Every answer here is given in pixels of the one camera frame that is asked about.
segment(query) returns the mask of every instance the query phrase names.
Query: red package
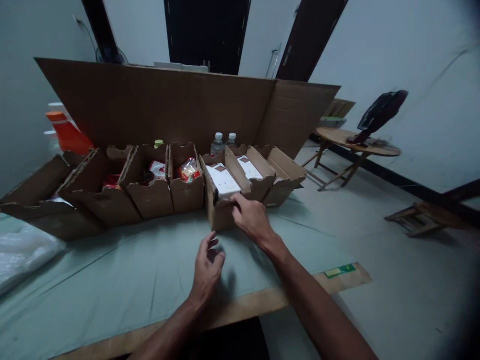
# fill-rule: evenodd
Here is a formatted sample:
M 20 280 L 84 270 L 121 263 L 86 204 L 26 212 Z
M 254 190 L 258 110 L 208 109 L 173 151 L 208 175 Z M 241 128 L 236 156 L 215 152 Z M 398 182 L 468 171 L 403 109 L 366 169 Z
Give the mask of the red package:
M 191 184 L 196 178 L 200 176 L 200 171 L 197 166 L 197 161 L 190 157 L 185 163 L 178 168 L 178 177 L 187 184 Z
M 161 161 L 152 161 L 148 171 L 145 171 L 145 180 L 139 182 L 139 184 L 147 187 L 152 185 L 156 180 L 167 181 L 166 167 L 165 163 Z
M 119 181 L 120 175 L 108 175 L 103 181 L 103 188 L 122 190 Z

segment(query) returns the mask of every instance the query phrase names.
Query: light green tablecloth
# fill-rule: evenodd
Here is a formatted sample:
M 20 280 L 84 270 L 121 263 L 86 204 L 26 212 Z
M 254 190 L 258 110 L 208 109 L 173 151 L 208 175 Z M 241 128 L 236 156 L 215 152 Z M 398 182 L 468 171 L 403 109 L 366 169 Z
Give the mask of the light green tablecloth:
M 355 262 L 315 229 L 293 194 L 270 222 L 311 273 Z M 0 219 L 2 233 L 22 225 Z M 169 318 L 187 298 L 204 211 L 123 226 L 70 242 L 67 252 L 0 298 L 0 359 L 49 359 Z M 218 296 L 238 298 L 280 282 L 265 255 L 238 229 L 218 235 L 226 253 Z

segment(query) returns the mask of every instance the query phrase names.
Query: green sticker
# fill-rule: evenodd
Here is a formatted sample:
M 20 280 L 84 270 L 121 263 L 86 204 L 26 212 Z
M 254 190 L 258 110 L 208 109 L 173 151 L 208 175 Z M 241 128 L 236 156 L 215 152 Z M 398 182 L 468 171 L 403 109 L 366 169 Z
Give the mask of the green sticker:
M 331 279 L 331 278 L 334 278 L 338 275 L 351 273 L 355 270 L 357 270 L 355 268 L 355 266 L 353 266 L 352 264 L 348 264 L 348 265 L 344 265 L 344 266 L 334 268 L 332 270 L 325 271 L 325 275 L 326 275 L 327 278 Z

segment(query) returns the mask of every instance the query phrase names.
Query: orange bottle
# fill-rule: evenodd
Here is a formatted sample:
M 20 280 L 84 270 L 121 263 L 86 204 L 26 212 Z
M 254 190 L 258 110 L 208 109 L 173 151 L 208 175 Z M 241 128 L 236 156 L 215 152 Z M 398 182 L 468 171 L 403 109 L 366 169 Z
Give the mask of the orange bottle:
M 58 143 L 60 148 L 65 151 L 72 151 L 78 155 L 87 155 L 94 144 L 78 131 L 63 112 L 47 112 L 46 117 L 51 121 L 53 128 L 58 134 Z

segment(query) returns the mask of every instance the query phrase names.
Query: doorway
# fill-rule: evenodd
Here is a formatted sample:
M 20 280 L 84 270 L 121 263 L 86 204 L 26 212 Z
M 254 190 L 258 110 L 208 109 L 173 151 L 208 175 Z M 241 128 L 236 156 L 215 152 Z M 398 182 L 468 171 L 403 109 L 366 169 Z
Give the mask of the doorway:
M 238 75 L 250 0 L 164 0 L 170 62 Z
M 308 82 L 348 0 L 302 0 L 277 79 Z

